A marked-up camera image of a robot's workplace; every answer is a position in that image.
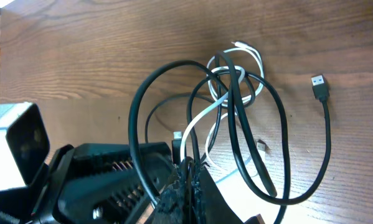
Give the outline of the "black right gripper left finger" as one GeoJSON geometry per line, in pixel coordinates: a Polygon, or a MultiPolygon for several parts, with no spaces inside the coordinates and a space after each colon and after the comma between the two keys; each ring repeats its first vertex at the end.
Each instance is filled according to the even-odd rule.
{"type": "Polygon", "coordinates": [[[187,183],[190,157],[173,168],[164,190],[159,196],[151,221],[152,224],[186,224],[189,223],[189,186],[187,183]]]}

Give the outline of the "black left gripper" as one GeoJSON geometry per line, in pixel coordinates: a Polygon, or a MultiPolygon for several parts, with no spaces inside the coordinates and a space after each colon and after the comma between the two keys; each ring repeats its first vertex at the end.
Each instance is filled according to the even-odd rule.
{"type": "Polygon", "coordinates": [[[136,223],[150,204],[126,144],[56,150],[31,223],[136,223]]]}

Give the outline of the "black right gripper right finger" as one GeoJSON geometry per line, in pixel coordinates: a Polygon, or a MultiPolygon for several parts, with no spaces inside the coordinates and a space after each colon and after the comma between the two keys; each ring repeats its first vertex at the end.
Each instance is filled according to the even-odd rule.
{"type": "Polygon", "coordinates": [[[198,162],[192,171],[192,212],[198,224],[264,224],[261,215],[242,221],[229,207],[209,171],[198,162]]]}

